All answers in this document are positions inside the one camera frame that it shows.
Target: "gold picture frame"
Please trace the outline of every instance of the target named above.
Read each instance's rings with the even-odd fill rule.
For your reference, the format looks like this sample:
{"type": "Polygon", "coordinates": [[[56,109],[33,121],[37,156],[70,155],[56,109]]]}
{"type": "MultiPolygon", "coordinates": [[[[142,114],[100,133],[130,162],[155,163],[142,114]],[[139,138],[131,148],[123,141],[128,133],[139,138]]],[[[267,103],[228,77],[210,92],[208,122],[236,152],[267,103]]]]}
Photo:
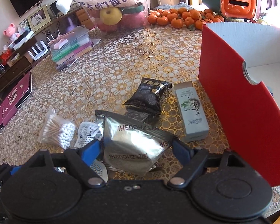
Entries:
{"type": "Polygon", "coordinates": [[[27,18],[30,28],[33,32],[36,32],[47,23],[51,22],[48,8],[46,5],[42,6],[38,10],[34,11],[27,18]]]}

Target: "open cardboard box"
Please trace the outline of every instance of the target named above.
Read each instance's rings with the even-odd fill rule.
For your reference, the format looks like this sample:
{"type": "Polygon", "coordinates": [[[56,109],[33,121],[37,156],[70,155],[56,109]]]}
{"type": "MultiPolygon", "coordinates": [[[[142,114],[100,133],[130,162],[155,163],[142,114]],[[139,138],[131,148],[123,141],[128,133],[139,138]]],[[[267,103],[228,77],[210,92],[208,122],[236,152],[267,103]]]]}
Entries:
{"type": "Polygon", "coordinates": [[[204,26],[199,80],[230,147],[271,186],[280,185],[280,29],[204,26]]]}

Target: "lace tablecloth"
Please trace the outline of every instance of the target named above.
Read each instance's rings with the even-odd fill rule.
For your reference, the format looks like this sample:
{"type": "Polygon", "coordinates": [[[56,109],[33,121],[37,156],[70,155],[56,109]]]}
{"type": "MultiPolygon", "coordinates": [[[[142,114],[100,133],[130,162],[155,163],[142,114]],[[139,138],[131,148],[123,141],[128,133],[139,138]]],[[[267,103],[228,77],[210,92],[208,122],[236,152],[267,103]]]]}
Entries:
{"type": "MultiPolygon", "coordinates": [[[[36,151],[52,153],[62,149],[37,143],[45,114],[53,107],[63,118],[78,126],[95,120],[96,109],[125,112],[123,103],[136,91],[142,77],[172,83],[192,81],[203,104],[209,135],[191,142],[211,153],[221,153],[228,141],[210,99],[198,79],[201,31],[155,27],[121,37],[108,37],[71,67],[58,72],[51,57],[32,70],[32,94],[0,133],[0,164],[20,165],[36,151]]],[[[163,111],[158,127],[178,136],[183,126],[174,91],[162,99],[163,111]]],[[[170,179],[181,168],[172,151],[161,158],[162,171],[148,173],[145,179],[170,179]]],[[[143,179],[126,173],[109,173],[116,179],[143,179]]],[[[273,203],[267,215],[280,209],[280,186],[274,188],[273,203]]]]}

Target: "picture frame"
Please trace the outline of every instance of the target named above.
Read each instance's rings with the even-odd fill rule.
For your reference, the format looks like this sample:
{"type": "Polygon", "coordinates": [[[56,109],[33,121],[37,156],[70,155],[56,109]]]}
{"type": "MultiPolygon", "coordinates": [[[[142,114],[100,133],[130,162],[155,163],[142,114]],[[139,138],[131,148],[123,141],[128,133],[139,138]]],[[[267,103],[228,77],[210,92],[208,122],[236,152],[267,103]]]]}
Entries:
{"type": "Polygon", "coordinates": [[[26,31],[28,31],[28,32],[31,31],[27,19],[24,19],[23,21],[21,21],[17,27],[18,27],[18,31],[19,31],[19,34],[20,34],[20,35],[22,35],[22,34],[23,34],[24,32],[26,32],[26,31]]]}
{"type": "Polygon", "coordinates": [[[50,15],[48,13],[48,8],[46,5],[40,7],[27,18],[30,28],[33,32],[36,32],[41,27],[45,26],[47,23],[51,22],[50,15]]]}

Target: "stuffed toy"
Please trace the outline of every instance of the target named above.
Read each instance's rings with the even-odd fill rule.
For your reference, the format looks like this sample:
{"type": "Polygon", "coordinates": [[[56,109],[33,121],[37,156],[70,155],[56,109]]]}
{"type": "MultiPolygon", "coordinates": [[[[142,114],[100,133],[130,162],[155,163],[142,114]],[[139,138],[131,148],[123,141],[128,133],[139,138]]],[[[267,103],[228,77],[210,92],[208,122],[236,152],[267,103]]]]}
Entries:
{"type": "Polygon", "coordinates": [[[19,38],[21,35],[19,33],[16,33],[16,28],[14,24],[11,24],[8,29],[4,30],[3,34],[8,36],[10,38],[10,44],[15,42],[17,38],[19,38]]]}

